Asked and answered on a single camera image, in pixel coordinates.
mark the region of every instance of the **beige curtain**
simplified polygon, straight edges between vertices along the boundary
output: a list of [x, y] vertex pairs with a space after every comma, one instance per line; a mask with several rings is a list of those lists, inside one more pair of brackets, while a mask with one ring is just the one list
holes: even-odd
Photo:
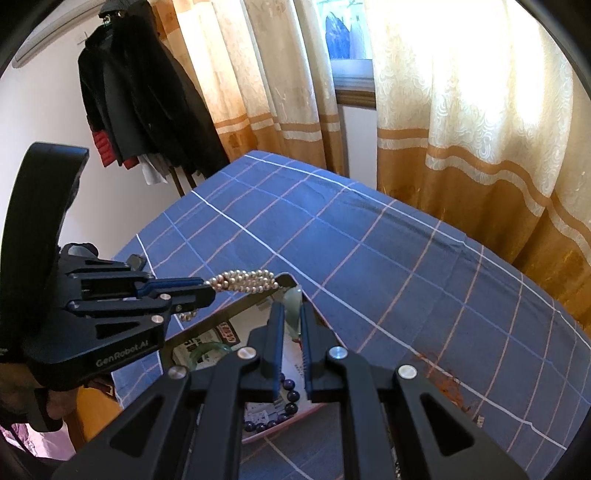
[[312, 0], [155, 0], [152, 8], [231, 160], [258, 149], [345, 173]]
[[560, 49], [514, 0], [365, 5], [378, 189], [480, 241], [591, 326], [591, 105]]

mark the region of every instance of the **black jacket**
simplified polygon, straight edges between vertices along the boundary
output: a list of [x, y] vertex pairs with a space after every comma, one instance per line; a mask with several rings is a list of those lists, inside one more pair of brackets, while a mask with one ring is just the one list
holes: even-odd
[[120, 163], [161, 153], [205, 177], [229, 164], [201, 96], [158, 39], [148, 2], [97, 28], [78, 67], [91, 129], [107, 132]]

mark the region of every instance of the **pink cloth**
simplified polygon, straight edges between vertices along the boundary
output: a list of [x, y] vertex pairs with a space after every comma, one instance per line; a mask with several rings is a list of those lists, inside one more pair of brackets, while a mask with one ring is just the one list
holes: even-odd
[[[49, 433], [36, 432], [25, 424], [15, 424], [12, 428], [25, 447], [36, 457], [69, 460], [76, 453], [70, 440], [66, 422], [64, 422], [61, 430]], [[21, 448], [9, 430], [2, 427], [0, 427], [0, 430], [10, 444]]]

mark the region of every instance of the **window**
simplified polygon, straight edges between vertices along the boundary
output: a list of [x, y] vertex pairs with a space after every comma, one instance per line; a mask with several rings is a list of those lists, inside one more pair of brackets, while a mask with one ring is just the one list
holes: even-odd
[[360, 0], [316, 0], [335, 88], [374, 91], [371, 43]]

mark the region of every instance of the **window sill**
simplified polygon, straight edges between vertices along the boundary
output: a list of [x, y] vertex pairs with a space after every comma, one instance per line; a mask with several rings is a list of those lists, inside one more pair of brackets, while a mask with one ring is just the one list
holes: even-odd
[[375, 84], [372, 61], [331, 60], [336, 102], [339, 105], [375, 108]]
[[336, 103], [338, 105], [359, 106], [375, 109], [375, 92], [369, 90], [353, 90], [336, 88]]

